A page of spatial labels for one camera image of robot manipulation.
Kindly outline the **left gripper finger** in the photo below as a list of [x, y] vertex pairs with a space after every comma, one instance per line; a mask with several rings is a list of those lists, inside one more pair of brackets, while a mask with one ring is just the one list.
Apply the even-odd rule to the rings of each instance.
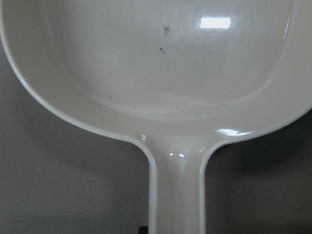
[[149, 227], [148, 226], [141, 226], [138, 229], [138, 234], [148, 234], [149, 233]]

